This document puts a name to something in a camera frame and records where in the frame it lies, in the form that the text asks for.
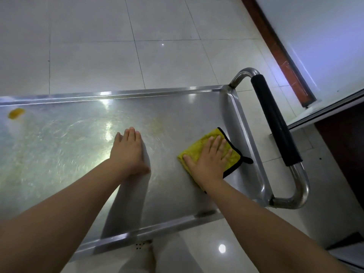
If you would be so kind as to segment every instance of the black handle grip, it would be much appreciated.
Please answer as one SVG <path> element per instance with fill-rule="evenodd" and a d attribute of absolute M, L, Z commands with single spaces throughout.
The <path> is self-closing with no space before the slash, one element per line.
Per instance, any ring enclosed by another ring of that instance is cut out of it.
<path fill-rule="evenodd" d="M 302 162 L 296 144 L 265 78 L 259 74 L 253 76 L 251 81 L 284 163 L 286 166 L 291 166 Z"/>

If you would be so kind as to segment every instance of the scratched metal surface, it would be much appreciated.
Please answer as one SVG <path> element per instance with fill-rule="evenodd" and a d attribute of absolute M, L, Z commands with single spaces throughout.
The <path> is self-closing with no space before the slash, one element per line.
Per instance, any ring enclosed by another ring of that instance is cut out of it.
<path fill-rule="evenodd" d="M 243 164 L 227 181 L 267 205 L 271 190 L 246 123 L 241 126 L 237 117 L 242 111 L 234 107 L 236 93 L 219 87 L 133 92 L 98 93 L 91 98 L 68 94 L 27 101 L 2 99 L 0 222 L 65 188 L 107 159 L 116 132 L 130 126 L 142 134 L 151 174 L 123 183 L 112 194 L 84 244 L 216 210 L 176 158 L 216 127 L 255 162 Z M 7 118 L 16 107 L 25 113 L 14 120 Z"/>

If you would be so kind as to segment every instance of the forearm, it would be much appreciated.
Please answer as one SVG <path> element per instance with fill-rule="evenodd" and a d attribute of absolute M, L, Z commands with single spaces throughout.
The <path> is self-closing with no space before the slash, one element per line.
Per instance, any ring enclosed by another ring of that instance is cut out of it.
<path fill-rule="evenodd" d="M 205 190 L 259 272 L 347 272 L 313 240 L 224 180 Z"/>
<path fill-rule="evenodd" d="M 104 161 L 0 228 L 0 271 L 60 271 L 123 174 Z"/>

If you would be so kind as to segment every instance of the sauce spill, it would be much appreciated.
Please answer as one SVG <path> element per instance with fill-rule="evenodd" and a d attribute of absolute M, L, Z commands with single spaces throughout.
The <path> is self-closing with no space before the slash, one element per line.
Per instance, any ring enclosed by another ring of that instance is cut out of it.
<path fill-rule="evenodd" d="M 24 114 L 25 113 L 25 110 L 22 109 L 22 108 L 15 108 L 13 110 L 11 110 L 8 114 L 8 118 L 9 119 L 16 119 L 17 117 L 19 117 L 21 114 Z"/>

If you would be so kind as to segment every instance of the person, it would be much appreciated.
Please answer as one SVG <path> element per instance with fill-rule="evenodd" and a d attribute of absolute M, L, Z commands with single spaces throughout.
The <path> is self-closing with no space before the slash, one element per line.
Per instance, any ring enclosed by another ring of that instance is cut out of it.
<path fill-rule="evenodd" d="M 210 138 L 197 163 L 189 156 L 184 160 L 257 270 L 348 272 L 312 239 L 223 180 L 231 155 L 222 155 L 225 144 Z M 130 127 L 123 136 L 117 133 L 110 158 L 0 227 L 0 272 L 60 272 L 112 192 L 129 176 L 148 172 L 140 132 Z"/>

